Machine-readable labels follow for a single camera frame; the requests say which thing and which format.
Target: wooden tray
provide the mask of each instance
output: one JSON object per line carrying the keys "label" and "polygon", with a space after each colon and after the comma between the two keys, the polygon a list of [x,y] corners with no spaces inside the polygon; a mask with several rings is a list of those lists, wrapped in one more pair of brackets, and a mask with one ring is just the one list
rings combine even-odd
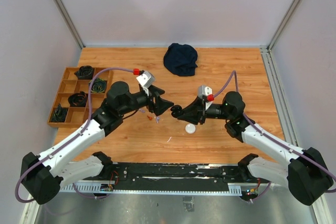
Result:
{"label": "wooden tray", "polygon": [[[63,74],[63,78],[59,85],[57,95],[54,100],[54,104],[52,106],[48,124],[51,127],[80,127],[89,116],[89,104],[86,103],[85,107],[70,107],[68,102],[69,96],[74,93],[78,93],[80,91],[84,91],[86,94],[89,92],[89,82],[90,80],[78,80],[77,76],[75,76],[75,72],[78,68],[66,68]],[[99,71],[105,68],[95,68],[94,67],[94,75],[95,76]],[[94,112],[97,108],[100,107],[104,98],[106,98],[107,91],[110,89],[112,85],[112,76],[113,71],[106,71],[102,73],[99,78],[107,81],[107,88],[105,93],[101,94],[91,94],[92,99],[92,112]],[[67,108],[68,113],[64,123],[51,122],[51,116],[54,113],[58,104],[61,104],[62,108]]]}

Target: white wall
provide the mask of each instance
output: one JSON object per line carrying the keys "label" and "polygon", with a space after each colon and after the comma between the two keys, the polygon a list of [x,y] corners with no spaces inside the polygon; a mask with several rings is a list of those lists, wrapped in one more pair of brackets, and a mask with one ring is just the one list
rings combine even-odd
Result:
{"label": "white wall", "polygon": [[92,45],[266,45],[292,0],[63,0]]}
{"label": "white wall", "polygon": [[0,0],[1,223],[19,222],[24,204],[14,187],[22,158],[51,146],[48,114],[65,66],[79,53],[53,0]]}
{"label": "white wall", "polygon": [[[299,143],[336,174],[336,2],[303,0],[274,49]],[[336,221],[336,195],[326,194]]]}

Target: wire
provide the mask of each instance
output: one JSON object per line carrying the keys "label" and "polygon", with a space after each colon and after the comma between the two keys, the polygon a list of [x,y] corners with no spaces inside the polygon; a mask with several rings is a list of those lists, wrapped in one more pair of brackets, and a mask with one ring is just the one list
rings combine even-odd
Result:
{"label": "wire", "polygon": [[105,195],[105,196],[88,196],[88,195],[85,195],[85,194],[82,194],[76,187],[75,183],[72,183],[72,186],[75,190],[76,193],[78,193],[80,196],[84,197],[84,198],[87,198],[87,199],[105,199],[107,197],[109,197],[111,194],[109,195]]}
{"label": "wire", "polygon": [[127,119],[127,118],[130,118],[131,116],[135,115],[138,111],[139,111],[139,110],[134,111],[132,114],[130,114],[130,115],[124,117],[123,120],[125,120],[125,119]]}
{"label": "wire", "polygon": [[252,202],[254,202],[254,201],[257,200],[257,199],[260,199],[261,196],[264,195],[264,194],[268,191],[268,189],[269,189],[269,187],[271,186],[271,184],[272,184],[271,181],[268,182],[268,185],[267,185],[267,187],[265,188],[265,190],[264,190],[261,194],[259,194],[257,197],[255,197],[254,199],[252,199]]}
{"label": "wire", "polygon": [[[133,73],[133,70],[131,69],[126,69],[126,68],[105,68],[103,70],[101,70],[100,72],[98,72],[94,78],[92,79],[93,81],[102,73],[106,72],[106,71],[110,71],[110,70],[122,70],[122,71],[126,71],[126,72],[130,72]],[[20,188],[20,184],[22,183],[22,181],[25,179],[25,177],[27,177],[27,175],[34,170],[37,166],[39,166],[40,164],[42,164],[43,162],[45,162],[46,160],[52,158],[53,156],[55,156],[59,151],[63,150],[66,146],[68,146],[69,144],[71,144],[74,140],[76,140],[80,134],[82,134],[86,128],[89,126],[90,121],[91,121],[91,117],[92,117],[92,100],[91,100],[91,89],[92,89],[92,85],[93,82],[91,82],[90,87],[89,87],[89,95],[88,95],[88,102],[89,102],[89,116],[88,119],[84,125],[84,127],[79,131],[79,133],[77,133],[76,135],[74,135],[71,139],[69,139],[67,142],[65,142],[62,146],[60,146],[58,149],[54,150],[53,152],[50,153],[50,155],[42,158],[40,161],[38,161],[36,164],[32,165],[30,168],[28,168],[19,178],[18,182],[16,183],[15,186],[15,198],[21,202],[21,203],[30,203],[32,201],[34,201],[34,199],[29,199],[29,200],[25,200],[22,199],[19,195],[19,188]]]}
{"label": "wire", "polygon": [[116,171],[112,171],[112,175],[111,175],[111,178],[110,178],[110,181],[109,181],[109,187],[112,189],[112,184],[111,184],[111,181],[113,179],[113,173],[115,173],[117,175],[117,181],[114,183],[114,185],[116,186],[117,183],[119,182],[119,174],[116,172]]}
{"label": "wire", "polygon": [[260,186],[260,183],[261,183],[261,180],[260,180],[260,178],[257,178],[257,180],[258,180],[258,185],[257,185],[257,187],[252,188],[251,190],[249,190],[249,192],[253,193],[254,191],[258,190],[258,188],[259,188],[259,186]]}
{"label": "wire", "polygon": [[[223,90],[228,86],[228,84],[230,83],[230,81],[231,81],[233,75],[235,75],[236,91],[238,92],[237,73],[236,73],[236,70],[233,70],[232,73],[231,73],[231,75],[230,75],[230,77],[229,77],[229,79],[227,80],[227,82],[224,84],[224,86],[221,88],[221,90],[219,90],[219,91],[214,95],[214,97],[216,97],[216,96],[218,96],[220,93],[222,93],[222,91],[223,91]],[[247,120],[247,122],[248,122],[248,123],[249,123],[249,124],[250,124],[250,125],[257,131],[257,132],[259,132],[260,134],[262,134],[263,136],[265,136],[266,138],[268,138],[268,139],[271,140],[272,142],[274,142],[274,143],[280,145],[281,147],[285,148],[286,150],[291,151],[291,152],[293,152],[294,154],[296,154],[296,155],[298,155],[298,156],[304,158],[304,159],[307,160],[309,163],[315,165],[318,169],[321,169],[323,172],[325,172],[326,174],[328,174],[328,175],[329,175],[330,177],[332,177],[332,179],[336,182],[336,176],[333,175],[333,174],[332,174],[330,171],[328,171],[326,168],[324,168],[322,165],[316,163],[316,162],[315,162],[314,160],[312,160],[311,158],[309,158],[309,157],[307,157],[307,156],[305,156],[305,155],[303,155],[303,154],[301,154],[301,153],[299,153],[299,152],[297,152],[297,151],[291,149],[291,148],[288,147],[286,144],[284,144],[284,143],[282,143],[282,142],[276,140],[275,138],[273,138],[272,136],[268,135],[267,133],[264,133],[264,132],[262,131],[262,129],[259,129],[259,128],[258,128],[258,127],[257,127],[257,126],[256,126],[256,125],[255,125],[255,124],[254,124],[254,123],[247,117],[247,115],[246,115],[245,113],[243,113],[243,116],[244,116],[244,118]],[[327,190],[326,193],[336,193],[336,188],[335,188],[335,189],[331,189],[331,190]]]}
{"label": "wire", "polygon": [[229,79],[227,79],[226,83],[224,84],[224,86],[217,93],[214,94],[214,98],[217,97],[218,95],[220,95],[220,93],[222,93],[224,89],[226,89],[226,87],[229,85],[229,83],[230,83],[233,75],[235,75],[236,91],[239,92],[238,91],[237,72],[236,72],[236,70],[233,70],[232,73],[231,73],[231,75],[230,75],[230,77],[229,77]]}

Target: red connector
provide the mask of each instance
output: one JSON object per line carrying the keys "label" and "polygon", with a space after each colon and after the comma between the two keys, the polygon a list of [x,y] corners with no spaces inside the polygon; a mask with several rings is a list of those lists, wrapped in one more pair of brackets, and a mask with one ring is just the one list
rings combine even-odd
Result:
{"label": "red connector", "polygon": [[134,69],[133,69],[133,74],[134,74],[135,76],[138,76],[138,75],[140,74],[140,69],[138,69],[138,68],[134,68]]}
{"label": "red connector", "polygon": [[208,102],[212,102],[215,98],[213,94],[210,94],[206,97],[206,99],[208,100]]}

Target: red wire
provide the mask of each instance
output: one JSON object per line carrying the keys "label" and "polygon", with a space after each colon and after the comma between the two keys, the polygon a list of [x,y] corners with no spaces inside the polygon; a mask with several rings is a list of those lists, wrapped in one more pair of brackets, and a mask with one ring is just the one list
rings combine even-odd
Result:
{"label": "red wire", "polygon": [[257,190],[259,188],[260,184],[261,184],[261,179],[257,178],[257,180],[258,180],[258,186],[256,188],[254,188],[254,190]]}
{"label": "red wire", "polygon": [[113,173],[115,173],[117,175],[117,181],[114,183],[114,185],[117,185],[118,181],[119,181],[119,174],[116,171],[112,171],[112,176],[110,178],[110,182],[109,184],[111,185],[111,180],[113,179]]}

